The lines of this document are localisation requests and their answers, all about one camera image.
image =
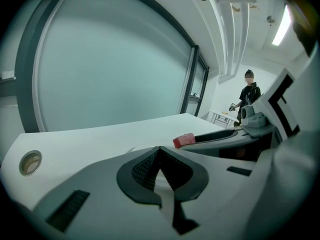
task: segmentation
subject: red block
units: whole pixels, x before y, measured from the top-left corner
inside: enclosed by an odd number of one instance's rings
[[[193,133],[187,133],[173,140],[174,147],[177,149],[180,148],[181,146],[195,144],[195,143],[196,143],[196,138]]]

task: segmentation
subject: ceiling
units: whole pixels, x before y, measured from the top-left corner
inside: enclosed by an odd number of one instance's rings
[[[237,9],[240,8],[237,3],[232,5]],[[297,61],[303,62],[308,59],[302,44],[293,31],[292,24],[280,45],[275,46],[272,44],[283,17],[285,0],[256,0],[256,4],[250,4],[250,6],[254,7],[249,9],[249,29],[244,61],[250,61],[248,57],[255,56],[255,60],[257,60],[256,57],[262,59],[261,63],[263,63],[263,60],[267,60],[279,64],[282,69],[283,67],[294,68],[300,65],[296,63]],[[237,46],[239,45],[241,33],[241,13],[233,10],[233,16],[235,43]],[[268,16],[274,19],[274,23],[267,22]],[[238,53],[235,53],[234,61],[236,62],[237,59]]]

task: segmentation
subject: white desk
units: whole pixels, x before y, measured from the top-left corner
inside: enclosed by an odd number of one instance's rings
[[[229,114],[224,114],[218,111],[214,111],[214,110],[209,110],[209,114],[213,113],[212,118],[210,120],[211,123],[215,124],[216,120],[218,120],[220,117],[224,117],[225,118],[225,128],[229,128],[230,127],[230,123],[232,124],[233,122],[238,122],[238,119],[232,115]]]
[[[171,146],[186,133],[201,135],[223,128],[190,114],[56,132],[20,134],[6,154],[0,178],[14,200],[33,209],[38,201],[70,176],[95,162],[152,146]],[[29,151],[42,154],[38,170],[23,176],[21,158]]]

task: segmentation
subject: frosted glass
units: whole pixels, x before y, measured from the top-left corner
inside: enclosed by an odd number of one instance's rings
[[[194,116],[196,114],[198,104],[199,103],[197,101],[190,100],[186,107],[186,113]]]
[[[65,0],[39,62],[46,131],[175,115],[190,53],[179,32],[139,0]]]
[[[195,68],[195,76],[192,85],[191,95],[196,94],[197,97],[200,97],[201,94],[201,83],[204,79],[205,70],[202,67],[201,63],[198,61]]]

